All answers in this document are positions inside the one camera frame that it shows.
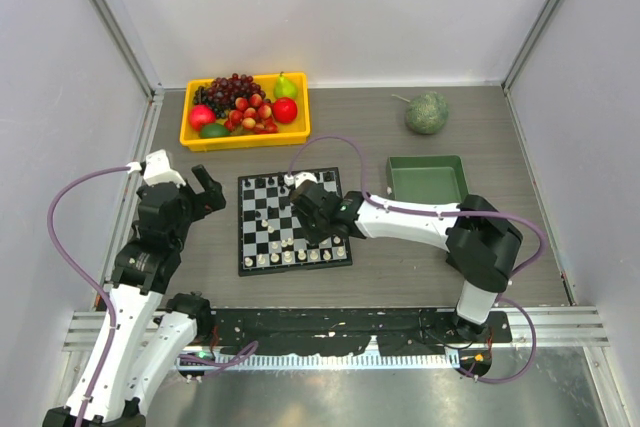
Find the green ball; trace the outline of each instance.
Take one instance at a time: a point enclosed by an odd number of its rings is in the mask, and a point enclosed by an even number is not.
[[[414,132],[435,134],[447,123],[449,105],[441,94],[427,92],[411,99],[404,118]]]

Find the green tray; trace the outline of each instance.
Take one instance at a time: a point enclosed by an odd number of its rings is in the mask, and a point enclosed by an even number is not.
[[[389,157],[391,197],[416,204],[460,203],[469,193],[457,155]]]

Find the chessboard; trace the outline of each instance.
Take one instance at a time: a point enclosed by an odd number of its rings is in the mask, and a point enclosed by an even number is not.
[[[306,169],[318,184],[342,196],[337,167]],[[238,178],[238,274],[256,275],[290,270],[352,265],[349,239],[332,236],[319,245],[304,238],[291,212],[285,172]]]

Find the cable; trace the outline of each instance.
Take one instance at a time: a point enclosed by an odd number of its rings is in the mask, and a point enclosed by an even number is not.
[[[86,182],[87,180],[93,179],[95,177],[99,177],[101,175],[112,174],[114,172],[128,172],[129,167],[112,167],[110,169],[98,170],[97,172],[93,172],[91,174],[84,175],[69,185],[64,187],[51,201],[51,205],[49,205],[49,211],[47,212],[47,230],[49,231],[49,237],[51,238],[51,242],[53,246],[56,248],[60,256],[67,261],[67,263],[71,266],[76,273],[84,279],[96,292],[98,295],[102,297],[105,305],[107,306],[107,315],[109,316],[109,333],[107,334],[107,341],[104,344],[104,349],[102,350],[102,354],[100,355],[100,359],[98,360],[98,364],[96,365],[96,370],[94,371],[91,379],[89,379],[89,383],[87,384],[87,390],[84,393],[84,400],[80,404],[80,409],[78,411],[78,415],[76,417],[76,421],[74,423],[74,427],[81,427],[82,422],[84,420],[84,414],[87,410],[87,405],[89,404],[89,399],[91,399],[91,394],[93,394],[93,389],[98,382],[98,378],[100,377],[100,373],[102,372],[102,368],[104,367],[105,362],[107,361],[107,356],[109,355],[109,351],[111,350],[111,345],[113,344],[113,337],[116,334],[116,310],[109,299],[109,296],[104,291],[104,289],[98,284],[95,280],[91,278],[85,270],[78,265],[78,263],[73,260],[71,255],[65,250],[65,248],[60,243],[60,239],[58,239],[58,235],[56,234],[56,229],[53,226],[53,214],[60,202],[60,199],[69,192],[74,187]]]
[[[358,147],[358,144],[356,144],[353,140],[347,137],[342,137],[340,135],[322,135],[320,137],[316,137],[315,139],[308,141],[306,144],[304,144],[302,147],[298,149],[298,152],[296,152],[296,154],[293,156],[293,159],[291,159],[291,163],[289,164],[289,172],[288,172],[289,175],[292,175],[293,167],[296,163],[296,160],[298,160],[298,157],[300,157],[300,154],[302,154],[302,152],[304,152],[304,150],[307,147],[314,144],[315,142],[318,142],[320,140],[327,140],[327,139],[335,139],[335,140],[341,140],[343,142],[346,142],[351,147],[353,147],[353,149],[356,151],[356,153],[358,154],[358,157],[360,158],[360,190],[362,191],[362,196],[367,202],[369,202],[371,205],[375,207],[378,207],[380,209],[390,210],[391,212],[398,212],[400,214],[422,215],[424,217],[486,217],[486,218],[495,218],[495,219],[506,219],[506,220],[518,222],[519,224],[522,224],[528,227],[538,237],[538,240],[540,242],[538,245],[538,250],[536,250],[536,252],[531,257],[529,257],[527,260],[525,260],[520,265],[518,265],[515,269],[513,269],[513,271],[511,272],[511,277],[521,272],[522,269],[524,269],[525,267],[534,263],[547,250],[549,242],[547,241],[547,236],[545,235],[544,231],[540,227],[538,227],[536,224],[531,222],[530,220],[515,214],[509,214],[505,212],[492,212],[492,211],[477,211],[477,212],[432,211],[432,212],[429,212],[424,210],[407,209],[404,207],[385,206],[379,202],[376,202],[371,198],[371,195],[369,194],[369,191],[367,189],[367,177],[366,177],[366,171],[365,171],[365,165],[366,165],[365,155],[362,152],[362,150],[360,150],[360,147]]]
[[[522,377],[524,374],[527,373],[527,371],[531,368],[531,366],[533,365],[533,361],[536,358],[536,350],[537,350],[537,345],[538,345],[538,338],[536,336],[536,329],[535,326],[533,325],[533,320],[531,319],[531,317],[529,316],[529,314],[527,313],[526,310],[524,310],[524,308],[514,302],[511,299],[507,299],[506,297],[502,297],[501,299],[503,302],[506,302],[507,304],[512,305],[513,307],[515,307],[516,309],[518,309],[520,311],[520,313],[524,316],[524,318],[527,320],[527,323],[529,324],[529,328],[531,329],[531,354],[529,355],[529,359],[527,360],[527,363],[524,364],[524,367],[522,367],[522,369],[520,369],[517,373],[509,376],[509,377],[504,377],[502,379],[487,379],[484,377],[477,377],[475,375],[473,375],[472,370],[473,370],[473,365],[471,366],[471,368],[469,370],[465,370],[462,367],[460,367],[460,372],[462,372],[465,376],[472,378],[474,380],[477,380],[478,382],[482,382],[484,384],[505,384],[507,382],[511,382],[512,380],[518,380],[520,377]]]
[[[403,208],[403,207],[385,206],[383,204],[380,204],[379,202],[376,202],[375,200],[373,200],[371,198],[371,195],[369,194],[369,192],[367,190],[367,177],[366,177],[366,170],[365,170],[366,163],[365,163],[364,153],[360,150],[360,147],[358,146],[358,144],[356,144],[353,140],[351,140],[351,139],[349,139],[347,137],[342,137],[340,135],[322,135],[320,137],[316,137],[315,139],[312,139],[312,140],[308,141],[306,144],[304,144],[302,147],[300,147],[298,149],[298,152],[296,152],[296,154],[291,159],[291,163],[289,164],[289,172],[288,172],[289,175],[292,175],[293,167],[295,165],[296,160],[298,160],[298,157],[300,157],[300,154],[302,154],[302,152],[307,147],[309,147],[311,144],[314,144],[315,142],[318,142],[320,140],[328,140],[328,139],[335,139],[335,140],[341,140],[343,142],[346,142],[351,147],[353,147],[353,149],[356,151],[356,153],[358,154],[358,157],[360,159],[360,190],[362,191],[362,196],[364,197],[364,199],[367,202],[369,202],[371,205],[373,205],[374,207],[385,209],[385,210],[390,210],[391,212],[398,212],[398,213],[401,213],[401,214],[421,215],[421,216],[425,216],[425,217],[438,217],[438,218],[439,217],[486,217],[486,218],[506,219],[506,220],[511,220],[511,221],[514,221],[514,222],[518,222],[518,223],[523,224],[526,227],[528,227],[538,237],[538,241],[539,241],[538,250],[536,250],[536,252],[531,257],[529,257],[524,262],[522,262],[520,265],[518,265],[515,269],[513,269],[513,271],[511,272],[511,277],[513,277],[514,275],[522,272],[522,270],[525,267],[528,267],[529,265],[533,264],[547,250],[549,242],[547,240],[547,236],[545,235],[544,231],[540,227],[538,227],[536,224],[531,222],[530,220],[527,220],[527,219],[525,219],[523,217],[520,217],[518,215],[509,214],[509,213],[505,213],[505,212],[490,212],[490,211],[477,211],[477,212],[469,212],[469,211],[435,212],[435,211],[432,211],[432,212],[430,212],[430,211],[423,211],[423,210],[407,209],[407,208]],[[512,375],[510,377],[506,377],[504,379],[483,379],[483,378],[478,378],[479,381],[485,382],[487,384],[501,384],[501,383],[509,382],[511,380],[516,380],[516,379],[522,377],[522,375],[524,375],[526,373],[526,371],[529,370],[529,367],[531,367],[531,365],[533,364],[533,361],[534,361],[534,359],[536,357],[536,346],[537,346],[537,343],[536,343],[536,331],[535,331],[535,326],[533,325],[533,321],[531,320],[531,317],[529,317],[529,314],[527,314],[526,311],[524,310],[524,308],[522,308],[520,305],[515,303],[513,300],[509,300],[509,299],[506,299],[506,298],[501,297],[501,296],[498,296],[497,300],[503,300],[503,301],[511,304],[516,309],[518,309],[522,313],[522,315],[524,315],[525,318],[527,319],[529,327],[531,328],[531,354],[530,354],[529,360],[527,360],[527,363],[525,364],[525,366],[517,374],[514,374],[514,375]],[[475,376],[473,374],[471,374],[471,372],[469,372],[469,371],[464,371],[464,372],[465,372],[465,375],[467,375],[468,377],[475,378]]]
[[[241,364],[258,350],[258,341],[254,340],[253,342],[249,342],[245,345],[240,352],[233,356],[233,358],[229,362],[214,362],[212,360],[201,359],[199,357],[193,357],[191,355],[181,355],[180,358],[182,360],[188,360],[189,362],[196,362],[198,364],[208,365],[210,367],[218,367],[218,370],[214,370],[212,372],[207,372],[203,377],[213,377],[218,375],[221,372],[224,372],[229,367],[233,367],[235,365]]]
[[[449,345],[447,344],[445,341],[443,341],[442,339],[440,339],[439,337],[435,336],[434,334],[432,334],[431,332],[429,332],[427,329],[422,329],[422,332],[424,332],[425,334],[427,334],[429,337],[431,337],[433,340],[438,341],[440,344],[442,344],[444,347],[446,347],[447,349],[453,349],[453,350],[464,350],[464,349],[468,349],[469,347],[471,347],[474,342],[469,342],[467,345],[464,345],[462,347],[454,347],[453,345]]]

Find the gray tabletop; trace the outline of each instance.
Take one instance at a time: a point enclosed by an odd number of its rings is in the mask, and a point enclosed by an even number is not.
[[[411,97],[425,89],[323,89],[310,91],[312,137],[339,134],[355,139],[367,155],[372,193],[386,190],[385,164],[396,155],[462,158],[469,190],[501,211],[542,224],[531,180],[508,106],[498,87],[435,89],[450,103],[450,118],[434,136],[412,134],[404,126],[404,104],[391,93]],[[268,147],[193,153],[178,137],[184,92],[168,92],[153,149],[173,155],[174,168],[195,182],[190,168],[202,163],[224,186],[227,208],[194,224],[165,298],[201,291],[219,307],[451,306],[461,276],[445,253],[428,245],[396,239],[351,242],[354,265],[331,269],[239,277],[237,273],[237,178],[285,170],[299,148]],[[310,147],[297,168],[337,166],[342,189],[359,189],[359,165],[347,144],[324,141]],[[535,237],[522,229],[520,258],[531,255]],[[514,278],[508,297],[524,305],[561,305],[567,297],[552,254]]]

